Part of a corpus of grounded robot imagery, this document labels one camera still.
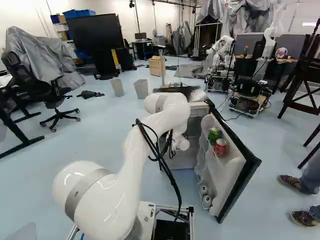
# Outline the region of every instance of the patterned shoe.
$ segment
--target patterned shoe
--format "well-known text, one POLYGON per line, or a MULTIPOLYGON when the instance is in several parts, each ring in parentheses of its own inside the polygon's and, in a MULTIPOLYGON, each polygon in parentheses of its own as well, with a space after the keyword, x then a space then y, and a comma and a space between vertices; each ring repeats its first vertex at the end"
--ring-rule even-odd
POLYGON ((290 216, 295 223, 305 228, 313 228, 320 224, 320 222, 315 221, 307 211, 293 211, 290 213, 290 216))
POLYGON ((299 178, 288 176, 288 175, 279 175, 278 179, 280 180, 281 183, 286 184, 287 186, 290 186, 298 190, 299 192, 301 192, 299 178))

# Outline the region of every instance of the white trash can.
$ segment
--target white trash can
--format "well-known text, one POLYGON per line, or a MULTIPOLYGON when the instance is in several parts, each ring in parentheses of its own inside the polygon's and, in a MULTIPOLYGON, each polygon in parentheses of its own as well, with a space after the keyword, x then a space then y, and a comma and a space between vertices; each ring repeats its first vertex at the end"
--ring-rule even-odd
POLYGON ((149 95, 147 79, 139 79, 133 85, 138 99, 145 99, 149 95))
POLYGON ((111 85, 114 91, 114 95, 116 97, 122 97, 125 95, 124 88, 122 86, 122 82, 119 78, 111 79, 111 85))

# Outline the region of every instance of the person's leg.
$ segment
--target person's leg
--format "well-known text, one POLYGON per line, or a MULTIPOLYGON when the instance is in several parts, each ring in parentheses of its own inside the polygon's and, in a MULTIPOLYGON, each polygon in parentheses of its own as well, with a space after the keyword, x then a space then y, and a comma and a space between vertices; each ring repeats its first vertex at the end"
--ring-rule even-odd
POLYGON ((304 194, 317 194, 320 187, 320 150, 312 156, 300 178, 289 175, 279 175, 278 178, 304 194))
MULTIPOLYGON (((304 194, 317 194, 320 187, 320 150, 308 162, 300 178, 288 175, 278 177, 287 186, 294 187, 304 194)), ((308 211, 293 211, 291 218, 299 225, 312 228, 320 224, 320 205, 310 207, 308 211)))
POLYGON ((312 158, 300 177, 301 191, 306 194, 318 194, 320 187, 320 150, 312 158))
POLYGON ((320 223, 320 205, 310 207, 309 214, 315 221, 320 223))

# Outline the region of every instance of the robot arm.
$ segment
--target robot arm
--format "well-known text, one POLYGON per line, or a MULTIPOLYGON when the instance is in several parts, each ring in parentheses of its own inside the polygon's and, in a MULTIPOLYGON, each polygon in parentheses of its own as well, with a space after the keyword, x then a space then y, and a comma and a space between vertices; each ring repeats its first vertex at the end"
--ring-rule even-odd
MULTIPOLYGON (((189 142, 181 134, 187 129, 190 106, 182 93, 151 94, 144 106, 152 115, 142 123, 158 136, 173 129, 177 148, 188 149, 189 142)), ((156 136, 146 131, 155 143, 156 136)), ((143 168, 150 153, 138 126, 129 132, 122 152, 124 163, 117 174, 92 161, 77 161, 54 179, 55 201, 90 240, 124 240, 134 225, 143 168)))
POLYGON ((224 35, 218 41, 216 41, 214 45, 206 51, 206 53, 214 54, 216 52, 216 54, 224 56, 230 49, 233 41, 234 39, 232 37, 224 35))

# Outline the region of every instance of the light blue floor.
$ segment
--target light blue floor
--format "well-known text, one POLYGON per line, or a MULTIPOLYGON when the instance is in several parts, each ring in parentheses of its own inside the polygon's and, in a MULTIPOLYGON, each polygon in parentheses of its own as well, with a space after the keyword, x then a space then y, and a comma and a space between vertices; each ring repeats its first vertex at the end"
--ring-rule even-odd
MULTIPOLYGON (((166 64, 177 65, 177 60, 168 57, 166 64)), ((181 58, 179 62, 191 61, 181 58)), ((174 73, 166 72, 167 82, 179 81, 173 77, 174 73)), ((29 222, 36 223, 38 240, 65 239, 72 222, 53 201, 52 182, 55 175, 65 165, 79 160, 95 161, 113 172, 121 168, 122 143, 132 123, 135 118, 148 115, 143 100, 136 97, 133 83, 138 79, 148 79, 151 92, 161 84, 161 77, 151 76, 149 69, 140 67, 137 71, 121 73, 119 78, 125 90, 125 95, 120 98, 114 97, 108 80, 95 80, 91 76, 86 77, 85 85, 72 92, 74 97, 66 100, 59 109, 79 108, 81 122, 61 120, 57 132, 51 133, 47 128, 40 127, 39 121, 53 115, 53 111, 46 109, 44 104, 38 104, 30 111, 41 111, 42 114, 18 124, 29 138, 45 135, 45 140, 0 160, 0 239, 29 222), (102 92, 105 96, 88 100, 76 97, 82 90, 102 92)), ((200 79, 181 80, 188 85, 204 87, 200 79)), ((226 96, 220 92, 208 95, 216 106, 226 96)), ((240 116, 229 121, 234 132, 262 160, 262 164, 223 224, 218 224, 202 209, 194 172, 174 171, 183 205, 195 206, 196 240, 319 239, 320 229, 297 226, 289 220, 288 213, 320 204, 320 196, 304 196, 277 182, 278 174, 301 175, 297 166, 316 140, 308 148, 302 144, 319 124, 319 117, 289 108, 282 119, 278 119, 283 97, 284 94, 280 93, 273 95, 270 99, 272 107, 257 119, 240 116)), ((238 114, 226 107, 222 115, 228 119, 238 114)), ((19 141, 7 131, 4 141, 0 143, 0 151, 17 144, 19 141)), ((175 192, 167 177, 151 161, 145 164, 141 200, 177 205, 175 192)))

